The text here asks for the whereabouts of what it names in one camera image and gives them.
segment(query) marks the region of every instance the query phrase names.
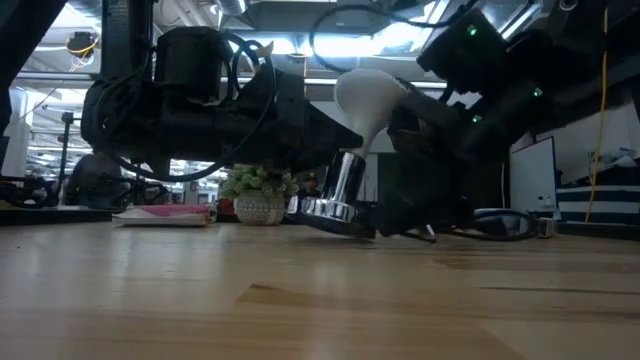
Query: wood grain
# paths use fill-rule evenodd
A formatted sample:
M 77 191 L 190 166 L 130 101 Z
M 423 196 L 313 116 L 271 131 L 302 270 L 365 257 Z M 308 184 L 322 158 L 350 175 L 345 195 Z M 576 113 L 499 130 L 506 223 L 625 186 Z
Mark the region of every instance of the wood grain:
M 0 229 L 0 359 L 611 359 L 640 243 L 302 226 Z

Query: pipe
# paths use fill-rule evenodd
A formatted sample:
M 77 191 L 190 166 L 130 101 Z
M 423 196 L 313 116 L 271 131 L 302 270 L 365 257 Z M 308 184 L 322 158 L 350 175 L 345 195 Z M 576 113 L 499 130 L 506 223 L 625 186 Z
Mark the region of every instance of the pipe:
M 505 24 L 503 24 L 498 32 L 502 35 L 503 38 L 509 38 L 540 8 L 540 4 L 535 3 L 533 0 L 527 0 L 527 3 L 518 7 L 515 15 L 512 16 Z
M 193 20 L 189 18 L 189 15 L 187 15 L 187 13 L 184 11 L 182 6 L 180 6 L 180 2 L 175 1 L 172 4 L 173 4 L 173 8 L 176 10 L 176 13 L 178 13 L 178 16 L 180 16 L 180 19 L 182 20 L 185 26 L 195 26 L 195 23 L 193 22 Z
M 102 0 L 68 0 L 65 8 L 85 17 L 87 23 L 102 34 Z
M 64 113 L 62 115 L 64 121 L 64 135 L 62 135 L 62 154 L 60 155 L 60 172 L 58 174 L 58 187 L 55 190 L 56 198 L 60 196 L 60 191 L 64 187 L 65 168 L 67 167 L 67 152 L 69 149 L 69 131 L 73 124 L 73 113 Z
M 29 151 L 62 151 L 62 147 L 60 146 L 29 146 L 27 150 Z M 67 151 L 76 152 L 76 153 L 90 153 L 93 151 L 93 149 L 89 147 L 70 147 L 70 148 L 67 148 Z
M 64 135 L 64 129 L 61 130 L 31 130 L 36 135 Z M 69 131 L 69 135 L 80 135 L 80 131 Z
M 65 51 L 67 50 L 66 46 L 36 46 L 34 51 Z
M 249 8 L 245 0 L 216 0 L 223 14 L 229 16 L 242 15 Z
M 37 71 L 21 71 L 16 76 L 16 80 L 58 80 L 58 81 L 92 81 L 97 78 L 97 74 L 92 73 L 65 73 L 65 72 L 37 72 Z M 250 77 L 240 77 L 238 82 L 240 84 L 246 84 L 251 80 Z M 336 84 L 337 79 L 320 79 L 320 78 L 305 78 L 305 85 L 326 85 L 333 86 Z M 226 83 L 228 79 L 222 77 L 220 82 Z M 447 83 L 440 81 L 412 81 L 415 87 L 419 89 L 440 89 L 447 88 Z
M 193 15 L 198 25 L 209 26 L 209 22 L 207 22 L 207 20 L 205 20 L 205 18 L 202 16 L 200 9 L 196 7 L 196 4 L 193 3 L 193 0 L 183 0 L 183 1 L 180 1 L 180 4 L 182 4 L 185 7 L 186 11 L 190 12 L 191 15 Z

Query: ceiling light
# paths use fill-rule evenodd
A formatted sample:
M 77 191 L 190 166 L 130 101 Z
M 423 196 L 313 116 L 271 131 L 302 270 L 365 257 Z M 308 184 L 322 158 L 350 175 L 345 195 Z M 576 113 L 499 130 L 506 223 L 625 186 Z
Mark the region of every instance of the ceiling light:
M 449 6 L 449 2 L 450 0 L 438 1 L 438 5 L 435 5 L 435 9 L 434 9 L 435 2 L 425 5 L 424 14 L 425 16 L 429 17 L 429 20 L 428 20 L 429 24 L 435 24 L 440 21 L 440 19 L 442 18 L 442 15 L 444 14 L 445 10 L 447 10 L 447 7 Z M 432 33 L 433 33 L 433 28 L 422 29 L 422 31 L 420 32 L 420 35 L 418 35 L 418 37 L 415 39 L 415 41 L 411 45 L 410 51 L 416 51 L 416 50 L 422 49 L 422 47 L 427 42 L 427 40 L 429 40 L 429 37 L 431 36 Z
M 315 52 L 325 57 L 371 56 L 379 52 L 379 47 L 370 36 L 318 35 L 313 39 Z M 313 55 L 309 40 L 305 41 L 297 53 Z
M 447 83 L 435 81 L 412 81 L 411 84 L 418 89 L 446 89 Z
M 421 16 L 410 20 L 424 22 L 426 18 Z M 418 35 L 420 35 L 421 31 L 422 29 L 417 26 L 403 22 L 396 22 L 382 29 L 374 38 L 380 43 L 380 47 L 382 49 L 394 48 L 412 42 L 416 37 L 418 37 Z
M 49 161 L 53 161 L 53 160 L 57 159 L 57 157 L 55 157 L 53 155 L 49 155 L 49 154 L 42 154 L 42 155 L 38 155 L 36 157 L 39 158 L 39 159 L 42 159 L 42 160 L 49 160 Z
M 337 79 L 305 79 L 305 85 L 335 85 Z
M 61 147 L 48 147 L 48 146 L 29 146 L 28 148 L 31 151 L 62 151 Z M 79 152 L 79 153 L 90 153 L 93 149 L 91 148 L 67 148 L 67 152 Z
M 516 32 L 516 30 L 518 30 L 524 24 L 525 21 L 529 20 L 529 18 L 531 18 L 531 16 L 533 16 L 533 14 L 535 14 L 535 12 L 539 9 L 540 4 L 532 5 L 524 14 L 522 14 L 522 16 L 518 18 L 518 20 L 513 23 L 513 25 L 509 26 L 509 28 L 502 33 L 502 37 L 508 39 L 511 35 L 513 35 L 513 33 Z
M 62 51 L 67 50 L 66 46 L 36 46 L 34 51 Z

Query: woven basket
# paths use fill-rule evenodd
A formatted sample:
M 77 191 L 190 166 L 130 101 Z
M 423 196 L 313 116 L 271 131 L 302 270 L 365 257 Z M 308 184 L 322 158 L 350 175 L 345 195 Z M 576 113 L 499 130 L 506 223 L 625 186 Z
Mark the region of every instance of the woven basket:
M 266 197 L 260 191 L 251 190 L 238 197 L 235 204 L 238 219 L 246 225 L 280 225 L 284 218 L 282 195 Z

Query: ceiling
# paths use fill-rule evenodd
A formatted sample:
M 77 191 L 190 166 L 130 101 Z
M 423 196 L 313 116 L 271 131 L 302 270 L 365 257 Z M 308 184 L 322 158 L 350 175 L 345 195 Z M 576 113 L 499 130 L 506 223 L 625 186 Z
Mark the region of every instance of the ceiling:
M 357 3 L 359 0 L 338 0 L 338 4 L 344 2 Z M 437 21 L 436 18 L 446 19 L 463 0 L 436 0 L 426 1 L 418 7 L 409 10 L 405 16 L 412 16 L 418 21 Z M 309 53 L 307 31 L 310 22 L 307 19 L 315 19 L 325 9 L 335 6 L 335 0 L 331 1 L 256 1 L 251 4 L 249 10 L 240 18 L 228 18 L 222 16 L 220 11 L 213 6 L 211 0 L 160 0 L 154 6 L 154 35 L 160 36 L 175 27 L 206 25 L 229 29 L 245 39 L 255 39 L 263 44 L 274 41 L 275 53 L 273 56 L 275 65 L 289 72 L 302 73 L 299 64 L 291 63 L 284 54 L 287 52 Z M 86 64 L 78 64 L 78 59 L 72 57 L 65 48 L 67 39 L 76 31 L 88 31 L 96 38 L 100 37 L 101 27 L 99 19 L 90 16 L 91 11 L 101 10 L 91 8 L 73 7 L 70 4 L 82 3 L 81 1 L 69 1 L 69 4 L 61 12 L 51 29 L 42 39 L 39 47 L 25 64 L 23 71 L 36 72 L 69 72 L 70 69 L 78 73 L 98 73 L 100 71 L 99 43 L 92 59 Z M 546 10 L 546 2 L 535 2 L 535 9 L 526 16 L 524 0 L 480 0 L 476 6 L 482 9 L 488 20 L 501 32 L 509 31 L 509 27 L 523 17 L 517 29 L 524 27 L 532 18 Z M 389 22 L 379 24 L 380 19 L 371 21 L 357 18 L 355 15 L 347 18 L 336 18 L 329 21 L 325 30 L 317 37 L 318 51 L 330 57 L 330 61 L 345 68 L 365 67 L 386 71 L 392 75 L 402 77 L 410 81 L 439 81 L 433 74 L 425 73 L 415 63 L 415 56 L 424 44 L 428 44 L 437 33 L 425 33 L 420 29 L 399 26 L 389 26 Z M 351 25 L 348 29 L 340 24 Z M 366 29 L 378 30 L 372 37 L 365 35 Z M 369 53 L 372 44 L 376 45 L 378 55 Z M 306 77 L 316 79 L 335 79 L 336 74 L 324 69 L 313 58 L 307 59 Z M 251 76 L 249 72 L 241 73 L 241 76 Z M 49 94 L 56 81 L 16 81 L 16 86 L 32 91 L 34 104 L 42 101 Z M 46 99 L 44 105 L 34 111 L 32 122 L 32 140 L 29 151 L 29 166 L 41 169 L 41 173 L 55 175 L 59 166 L 58 139 L 62 134 L 64 124 L 61 121 L 62 112 L 75 111 L 77 116 L 82 110 L 82 102 L 86 89 L 90 82 L 78 82 L 62 84 L 51 96 Z M 310 92 L 311 100 L 330 100 L 331 91 L 318 89 Z M 76 148 L 70 152 L 67 171 L 70 172 L 77 160 L 89 151 L 89 146 L 79 135 L 78 122 L 71 126 L 70 146 Z M 202 164 L 190 164 L 187 162 L 175 162 L 172 171 L 189 172 L 189 166 L 203 167 Z M 204 180 L 203 184 L 212 186 L 220 180 L 224 174 L 217 173 Z

